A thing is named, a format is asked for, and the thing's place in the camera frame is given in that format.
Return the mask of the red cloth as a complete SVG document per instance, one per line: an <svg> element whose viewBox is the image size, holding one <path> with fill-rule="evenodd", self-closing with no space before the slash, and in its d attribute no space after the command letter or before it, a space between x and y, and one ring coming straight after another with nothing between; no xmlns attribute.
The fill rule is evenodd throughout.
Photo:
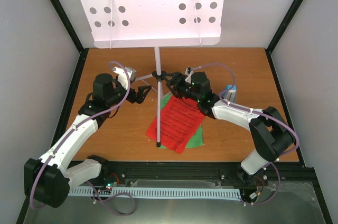
<svg viewBox="0 0 338 224"><path fill-rule="evenodd" d="M161 109L161 146L178 154L183 153L186 144L204 121L196 102L171 97Z"/></svg>

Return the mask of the blue metronome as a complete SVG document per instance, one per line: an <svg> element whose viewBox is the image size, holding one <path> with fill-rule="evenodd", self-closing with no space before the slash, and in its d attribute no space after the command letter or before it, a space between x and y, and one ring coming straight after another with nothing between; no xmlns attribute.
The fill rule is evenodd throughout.
<svg viewBox="0 0 338 224"><path fill-rule="evenodd" d="M236 85L227 85L222 91L222 97L230 102L236 102L237 87Z"/></svg>

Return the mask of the green sheet music page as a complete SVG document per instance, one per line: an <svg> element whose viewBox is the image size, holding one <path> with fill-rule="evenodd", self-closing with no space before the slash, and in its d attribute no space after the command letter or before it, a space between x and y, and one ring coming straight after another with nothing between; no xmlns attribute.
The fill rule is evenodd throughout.
<svg viewBox="0 0 338 224"><path fill-rule="evenodd" d="M161 109L163 109L166 104L169 102L172 94L167 93L161 99ZM194 135L190 138L185 148L195 148L203 145L203 131L202 125L200 124Z"/></svg>

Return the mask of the white perforated music stand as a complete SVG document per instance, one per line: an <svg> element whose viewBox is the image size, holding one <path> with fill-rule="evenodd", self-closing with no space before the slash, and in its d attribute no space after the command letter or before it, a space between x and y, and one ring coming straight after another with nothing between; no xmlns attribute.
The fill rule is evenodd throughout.
<svg viewBox="0 0 338 224"><path fill-rule="evenodd" d="M161 47L220 41L223 1L80 0L95 47L153 48L157 73Z"/></svg>

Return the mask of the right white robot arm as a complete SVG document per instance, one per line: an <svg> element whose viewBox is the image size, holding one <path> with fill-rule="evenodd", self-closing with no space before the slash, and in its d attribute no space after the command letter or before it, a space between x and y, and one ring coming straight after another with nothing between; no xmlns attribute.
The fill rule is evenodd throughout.
<svg viewBox="0 0 338 224"><path fill-rule="evenodd" d="M254 109L235 104L211 90L204 72L184 75L162 73L162 80L178 99L189 99L204 116L238 125L251 133L254 150L240 164L238 177L253 176L269 163L280 158L291 146L299 144L295 132L285 124L274 107Z"/></svg>

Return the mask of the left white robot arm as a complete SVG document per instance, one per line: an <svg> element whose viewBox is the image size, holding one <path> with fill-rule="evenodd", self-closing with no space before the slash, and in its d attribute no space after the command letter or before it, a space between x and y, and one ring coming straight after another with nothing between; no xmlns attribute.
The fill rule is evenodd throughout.
<svg viewBox="0 0 338 224"><path fill-rule="evenodd" d="M70 162L86 140L110 117L113 108L124 102L141 104L151 86L137 90L130 87L133 81L130 73L122 72L116 78L108 73L95 77L93 91L78 111L72 125L61 138L39 159L30 158L24 165L24 192L29 197L31 208L35 201L53 208L66 200L69 192L95 179L106 182L110 177L106 159L89 156L82 163L69 167Z"/></svg>

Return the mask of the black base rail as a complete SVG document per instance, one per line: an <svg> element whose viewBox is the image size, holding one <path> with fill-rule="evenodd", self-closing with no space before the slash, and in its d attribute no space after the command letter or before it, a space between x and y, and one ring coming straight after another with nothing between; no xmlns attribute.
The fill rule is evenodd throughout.
<svg viewBox="0 0 338 224"><path fill-rule="evenodd" d="M205 180L247 185L252 175L237 162L117 162L109 161L102 179L125 184L127 180Z"/></svg>

